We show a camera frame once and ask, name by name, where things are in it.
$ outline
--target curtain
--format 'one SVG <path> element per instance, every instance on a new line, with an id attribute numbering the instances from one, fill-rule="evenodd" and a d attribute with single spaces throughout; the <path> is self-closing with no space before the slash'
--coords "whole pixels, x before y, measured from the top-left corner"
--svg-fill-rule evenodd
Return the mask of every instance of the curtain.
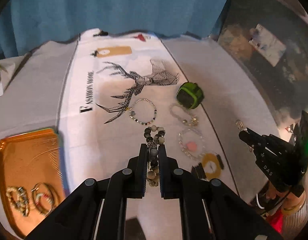
<path id="1" fill-rule="evenodd" d="M 23 55 L 48 40 L 100 28 L 165 36 L 211 33 L 226 0 L 10 0 L 0 15 L 0 55 Z"/>

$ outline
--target silver screw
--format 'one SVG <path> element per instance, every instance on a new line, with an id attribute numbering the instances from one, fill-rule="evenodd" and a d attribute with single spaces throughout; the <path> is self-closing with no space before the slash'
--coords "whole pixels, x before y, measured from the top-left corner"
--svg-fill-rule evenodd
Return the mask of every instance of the silver screw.
<path id="1" fill-rule="evenodd" d="M 129 168 L 126 168 L 122 172 L 123 172 L 124 175 L 130 175 L 132 173 L 132 170 L 129 169 Z"/>
<path id="2" fill-rule="evenodd" d="M 211 184 L 215 187 L 218 187 L 221 185 L 221 181 L 219 179 L 212 179 Z"/>
<path id="3" fill-rule="evenodd" d="M 94 179 L 86 179 L 84 183 L 86 186 L 92 186 L 94 184 Z"/>
<path id="4" fill-rule="evenodd" d="M 182 169 L 175 169 L 174 170 L 174 174 L 175 175 L 182 175 L 183 174 L 183 170 Z"/>

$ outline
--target white cable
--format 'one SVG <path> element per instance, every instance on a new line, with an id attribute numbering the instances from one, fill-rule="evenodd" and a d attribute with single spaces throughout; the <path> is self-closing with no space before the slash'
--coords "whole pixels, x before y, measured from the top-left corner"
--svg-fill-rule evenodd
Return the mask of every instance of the white cable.
<path id="1" fill-rule="evenodd" d="M 258 194 L 256 194 L 256 203 L 260 209 L 264 209 L 264 207 L 262 207 L 258 201 Z"/>

